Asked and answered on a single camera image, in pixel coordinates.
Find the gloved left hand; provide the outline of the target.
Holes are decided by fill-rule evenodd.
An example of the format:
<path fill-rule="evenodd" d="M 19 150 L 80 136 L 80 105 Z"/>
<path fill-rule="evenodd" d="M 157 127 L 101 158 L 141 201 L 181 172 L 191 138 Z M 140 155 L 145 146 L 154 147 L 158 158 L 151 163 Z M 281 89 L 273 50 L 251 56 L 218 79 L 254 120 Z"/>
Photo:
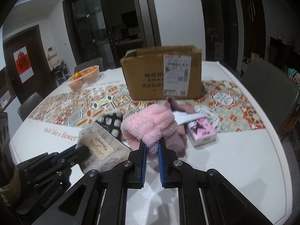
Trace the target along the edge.
<path fill-rule="evenodd" d="M 15 166 L 11 181 L 1 186 L 1 197 L 7 206 L 12 206 L 19 198 L 21 193 L 21 180 L 19 169 Z"/>

